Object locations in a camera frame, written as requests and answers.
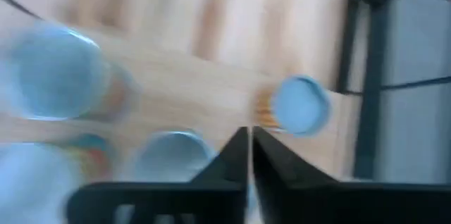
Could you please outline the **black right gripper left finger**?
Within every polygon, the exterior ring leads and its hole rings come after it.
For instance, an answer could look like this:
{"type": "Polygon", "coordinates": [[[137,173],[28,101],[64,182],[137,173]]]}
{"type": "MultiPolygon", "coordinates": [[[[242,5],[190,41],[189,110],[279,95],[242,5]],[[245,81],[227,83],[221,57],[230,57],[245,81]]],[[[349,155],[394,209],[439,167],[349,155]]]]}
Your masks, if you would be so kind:
{"type": "Polygon", "coordinates": [[[239,128],[213,161],[189,182],[98,182],[68,200],[70,224],[109,224],[130,205],[131,223],[169,215],[177,223],[244,223],[248,195],[248,129],[239,128]]]}

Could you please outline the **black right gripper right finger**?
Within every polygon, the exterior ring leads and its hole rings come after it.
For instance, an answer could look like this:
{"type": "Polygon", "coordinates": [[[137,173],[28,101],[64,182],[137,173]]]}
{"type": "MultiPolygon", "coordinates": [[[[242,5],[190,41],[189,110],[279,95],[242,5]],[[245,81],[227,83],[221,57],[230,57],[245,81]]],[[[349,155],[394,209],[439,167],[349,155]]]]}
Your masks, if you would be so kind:
{"type": "Polygon", "coordinates": [[[253,166],[265,223],[450,223],[450,187],[339,181],[261,127],[253,166]]]}

